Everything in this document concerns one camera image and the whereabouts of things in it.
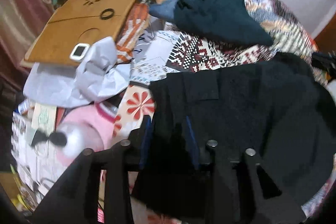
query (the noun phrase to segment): black ring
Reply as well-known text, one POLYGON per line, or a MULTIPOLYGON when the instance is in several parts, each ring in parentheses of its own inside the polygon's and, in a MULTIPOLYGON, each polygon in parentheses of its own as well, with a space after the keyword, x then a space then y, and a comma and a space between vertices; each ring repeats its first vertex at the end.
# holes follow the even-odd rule
POLYGON ((100 13, 100 19, 102 19, 102 20, 107 20, 107 19, 109 19, 113 16, 114 16, 114 10, 112 8, 105 9, 104 11, 102 11, 100 13), (107 15, 107 16, 104 16, 104 13, 106 13, 106 12, 111 12, 111 14, 107 15))

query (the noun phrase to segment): metal screw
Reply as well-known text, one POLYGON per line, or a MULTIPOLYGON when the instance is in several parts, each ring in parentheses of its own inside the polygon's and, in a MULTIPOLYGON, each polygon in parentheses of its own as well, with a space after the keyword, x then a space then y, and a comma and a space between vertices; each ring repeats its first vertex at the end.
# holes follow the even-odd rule
POLYGON ((120 142, 120 144, 121 144, 122 146, 129 146, 129 145, 131 144, 131 141, 130 141, 130 140, 122 140, 122 141, 120 142))
POLYGON ((88 155, 91 155, 92 154, 92 149, 90 149, 90 148, 85 148, 84 150, 83 150, 83 155, 84 156, 88 156, 88 155))
POLYGON ((216 147, 218 145, 218 142, 216 140, 209 140, 207 141, 207 145, 210 147, 216 147))
POLYGON ((252 148, 248 148, 245 150, 245 153, 248 154, 249 156, 254 156, 255 155, 255 150, 252 148))

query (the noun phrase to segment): crumpled white paper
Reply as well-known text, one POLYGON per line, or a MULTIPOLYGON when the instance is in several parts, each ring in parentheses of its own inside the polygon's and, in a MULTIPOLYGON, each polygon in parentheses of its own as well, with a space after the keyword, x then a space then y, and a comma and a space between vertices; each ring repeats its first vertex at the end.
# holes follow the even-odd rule
POLYGON ((41 104, 65 108, 101 102, 124 90, 130 64, 115 65, 117 49, 112 37, 93 44, 78 68, 35 63, 24 95, 41 104))

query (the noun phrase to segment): watch face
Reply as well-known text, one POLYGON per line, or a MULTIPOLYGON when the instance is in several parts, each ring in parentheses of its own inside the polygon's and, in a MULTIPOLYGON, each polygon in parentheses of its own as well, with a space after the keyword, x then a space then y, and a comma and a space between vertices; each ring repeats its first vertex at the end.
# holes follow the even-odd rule
POLYGON ((84 46, 78 46, 75 52, 73 53, 74 56, 81 56, 83 51, 85 50, 84 46))

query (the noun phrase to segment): curtain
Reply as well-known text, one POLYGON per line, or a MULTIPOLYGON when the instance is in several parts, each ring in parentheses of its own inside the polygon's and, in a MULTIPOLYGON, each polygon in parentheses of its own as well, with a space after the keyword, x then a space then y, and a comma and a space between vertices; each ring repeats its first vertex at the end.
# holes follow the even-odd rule
POLYGON ((16 88, 28 75, 20 62, 52 13, 51 0, 0 0, 0 55, 7 68, 0 67, 0 76, 16 88))

